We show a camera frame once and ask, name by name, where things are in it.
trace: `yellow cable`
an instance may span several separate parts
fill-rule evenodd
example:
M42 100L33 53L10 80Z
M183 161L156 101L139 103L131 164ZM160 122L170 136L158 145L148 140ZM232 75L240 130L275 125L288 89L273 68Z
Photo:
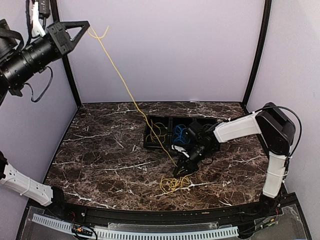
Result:
M125 80L124 80L124 78L122 77L121 73L119 72L119 70L117 69L116 65L114 64L114 61L112 61L109 53L107 52L104 44L103 44L102 41L101 41L101 39L106 36L109 27L106 29L105 34L104 34L104 36L102 36L102 37L98 37L96 31L95 31L92 27L90 27L90 28L91 28L91 30L93 31L94 35L95 35L95 37L94 37L93 35L92 35L92 37L94 37L95 39L97 39L97 40L99 41L99 43L101 44L101 47L103 48L105 54L106 54L107 57L109 58L112 66L114 67L114 69L115 69L116 72L118 73L119 77L121 78L121 80L122 80L122 82L123 82L123 84L124 84L124 86L125 86L128 94L130 95L130 97L131 97L131 99L132 99L132 101L133 101L133 103L134 103L134 105L135 105L135 107L136 107L136 109L144 116L144 119L145 119L145 121L146 121L146 124L149 126L149 128L151 129L151 131L152 131L153 134L155 135L155 137L156 137L156 139L158 140L158 142L160 143L162 149L166 152L166 154L169 156L169 158L171 159L171 161L173 162L173 164L177 167L177 165L176 165L175 161L173 160L173 158L171 157L170 153L165 149L165 147L163 146L163 144L162 144L162 142L160 141L159 137L156 135L155 131L154 131L154 130L152 129L152 127L150 126L150 124L149 124L149 122L148 122L147 116L146 116L145 113L144 113L143 111L141 111L140 108L138 107L138 104L136 103L134 97L132 96L132 94L131 94L131 92L130 92L130 90L129 90L129 88L128 88Z

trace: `black vertical post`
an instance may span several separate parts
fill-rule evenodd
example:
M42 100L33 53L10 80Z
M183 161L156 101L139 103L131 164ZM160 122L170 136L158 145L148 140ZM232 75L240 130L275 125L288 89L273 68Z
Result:
M51 12L52 12L53 21L60 22L57 0L50 0L50 5L51 5ZM71 91L73 94L74 101L75 101L77 107L79 108L82 105L82 103L81 103L81 99L80 99L80 96L79 96L79 93L77 90L74 75L72 74L72 70L71 70L70 61L69 61L68 56L63 56L62 62L63 62L64 70L66 73L66 77L68 79L68 82L69 82L69 85L70 85L70 88L71 88Z
M265 2L264 2L264 10L263 10L263 17L262 17L262 24L261 24L261 29L260 29L259 41L258 41L258 45L256 47L256 52L255 52L255 56L254 56L254 61L253 61L253 66L251 69L249 81L246 86L246 90L245 90L244 97L242 100L242 104L245 107L248 104L252 89L255 84L262 52L264 49L266 35L267 35L267 29L268 29L268 23L269 23L269 18L270 18L271 3L272 3L272 0L265 0Z

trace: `black storage bin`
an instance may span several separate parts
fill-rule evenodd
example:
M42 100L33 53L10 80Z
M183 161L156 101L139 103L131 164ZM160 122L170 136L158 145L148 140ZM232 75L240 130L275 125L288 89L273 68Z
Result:
M150 125L153 124L155 133L157 135L161 133L159 139L166 149L170 149L172 144L183 147L186 150L189 150L194 146L195 140L189 139L189 136L185 134L186 130L184 129L193 121L197 121L202 126L207 127L217 123L215 118L209 117L167 117L149 115L147 119ZM144 129L143 147L146 149L161 149L161 145L154 134L151 133L151 129L147 124ZM213 150L218 151L220 150L220 147L217 146L217 148Z

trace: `wall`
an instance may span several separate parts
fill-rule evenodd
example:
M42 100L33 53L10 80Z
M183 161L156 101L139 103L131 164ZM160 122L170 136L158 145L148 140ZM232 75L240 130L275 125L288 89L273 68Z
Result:
M293 109L303 123L287 189L296 192L313 239L320 239L320 2L273 1L270 25L248 109L266 102Z
M24 0L1 0L0 19L5 18L12 30L27 41ZM58 144L77 107L63 64L51 63L52 85L38 103L30 101L30 89L23 97L8 94L0 106L0 151L23 174L42 182ZM29 83L37 97L46 87L49 72L36 74ZM27 198L0 186L0 239L14 240Z
M85 19L137 101L241 101L264 0L60 0L63 21ZM81 100L131 101L88 34L70 58Z

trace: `marble table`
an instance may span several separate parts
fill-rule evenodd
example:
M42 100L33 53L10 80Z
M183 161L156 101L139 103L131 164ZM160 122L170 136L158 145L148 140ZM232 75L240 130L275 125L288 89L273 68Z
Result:
M213 117L243 115L232 102L145 102L144 113L158 116ZM257 136L221 145L211 165L189 177L192 184L165 195L159 184L174 165L162 150L143 148L145 121L132 103L84 104L72 121L49 169L46 184L63 189L66 201L85 206L182 211L252 203L266 178L268 159Z

